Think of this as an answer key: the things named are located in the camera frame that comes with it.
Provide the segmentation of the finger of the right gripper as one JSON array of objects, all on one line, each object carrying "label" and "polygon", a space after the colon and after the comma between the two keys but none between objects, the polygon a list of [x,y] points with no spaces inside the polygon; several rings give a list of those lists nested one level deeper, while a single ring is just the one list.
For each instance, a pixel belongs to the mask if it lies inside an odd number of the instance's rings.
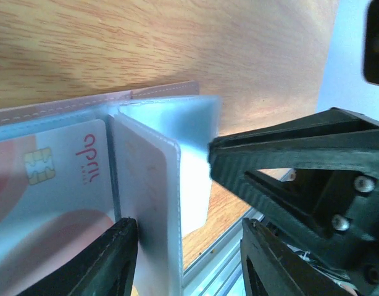
[{"label": "finger of the right gripper", "polygon": [[211,144],[248,145],[368,130],[379,130],[379,121],[361,113],[333,107],[320,113],[267,128],[220,136],[215,138]]}]

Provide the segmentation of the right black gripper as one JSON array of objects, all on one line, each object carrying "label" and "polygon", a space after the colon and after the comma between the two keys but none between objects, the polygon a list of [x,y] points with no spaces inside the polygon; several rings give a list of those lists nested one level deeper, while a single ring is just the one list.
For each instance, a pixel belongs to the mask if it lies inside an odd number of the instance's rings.
[{"label": "right black gripper", "polygon": [[311,117],[310,137],[209,146],[210,175],[364,295],[379,295],[379,122]]}]

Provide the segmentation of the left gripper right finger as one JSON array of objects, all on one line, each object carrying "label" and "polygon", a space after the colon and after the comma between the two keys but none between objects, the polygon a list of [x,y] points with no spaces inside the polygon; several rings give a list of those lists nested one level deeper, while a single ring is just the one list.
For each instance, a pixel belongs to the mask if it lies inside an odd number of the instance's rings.
[{"label": "left gripper right finger", "polygon": [[246,295],[350,295],[300,259],[260,221],[245,218],[242,226]]}]

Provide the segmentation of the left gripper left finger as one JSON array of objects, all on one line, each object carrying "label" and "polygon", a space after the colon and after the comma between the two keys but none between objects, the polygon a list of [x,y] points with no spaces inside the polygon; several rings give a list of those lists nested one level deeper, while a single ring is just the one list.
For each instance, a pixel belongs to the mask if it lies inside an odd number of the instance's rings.
[{"label": "left gripper left finger", "polygon": [[68,263],[20,295],[130,295],[138,253],[138,228],[122,218]]}]

